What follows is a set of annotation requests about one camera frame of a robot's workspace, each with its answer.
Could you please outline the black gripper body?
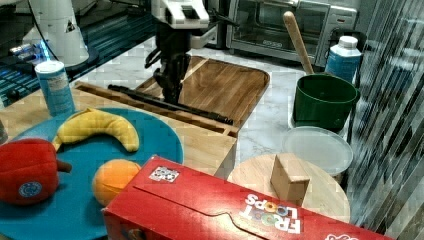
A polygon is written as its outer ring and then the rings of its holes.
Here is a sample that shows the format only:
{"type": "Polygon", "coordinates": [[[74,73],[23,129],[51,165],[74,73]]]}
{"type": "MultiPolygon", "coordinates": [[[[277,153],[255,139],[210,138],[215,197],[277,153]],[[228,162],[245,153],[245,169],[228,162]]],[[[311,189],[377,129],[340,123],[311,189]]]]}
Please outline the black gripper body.
{"type": "Polygon", "coordinates": [[[191,31],[174,29],[166,23],[156,23],[156,48],[148,54],[145,67],[149,68],[158,60],[172,78],[182,78],[190,62],[191,31]]]}

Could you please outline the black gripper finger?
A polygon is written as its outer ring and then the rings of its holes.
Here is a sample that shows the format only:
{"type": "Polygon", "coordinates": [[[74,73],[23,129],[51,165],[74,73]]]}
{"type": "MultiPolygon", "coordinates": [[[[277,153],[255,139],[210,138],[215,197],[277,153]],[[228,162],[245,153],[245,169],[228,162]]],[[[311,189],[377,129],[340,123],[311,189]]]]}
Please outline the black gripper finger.
{"type": "Polygon", "coordinates": [[[178,55],[173,61],[173,77],[174,77],[174,90],[172,100],[174,103],[179,101],[179,96],[182,90],[182,80],[190,64],[191,56],[189,54],[178,55]]]}
{"type": "Polygon", "coordinates": [[[171,80],[170,72],[166,66],[157,68],[153,74],[154,79],[162,88],[164,100],[168,103],[176,102],[175,85],[171,80]]]}

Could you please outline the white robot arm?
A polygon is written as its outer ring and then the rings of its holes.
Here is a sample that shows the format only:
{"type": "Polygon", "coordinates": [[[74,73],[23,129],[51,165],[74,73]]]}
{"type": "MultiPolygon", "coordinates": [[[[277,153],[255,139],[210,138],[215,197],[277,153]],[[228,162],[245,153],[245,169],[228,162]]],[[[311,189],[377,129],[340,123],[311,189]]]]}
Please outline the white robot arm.
{"type": "MultiPolygon", "coordinates": [[[[3,6],[23,0],[1,0],[3,6]]],[[[12,58],[1,65],[18,71],[49,60],[59,61],[71,75],[80,75],[94,67],[93,48],[84,41],[78,27],[72,0],[26,0],[32,14],[32,29],[24,42],[11,50],[12,58]]],[[[162,88],[164,100],[178,102],[181,80],[190,62],[192,32],[205,29],[210,16],[202,0],[149,0],[151,14],[139,25],[129,25],[115,34],[127,41],[134,33],[156,35],[156,49],[145,66],[159,61],[153,78],[162,88]]]]}

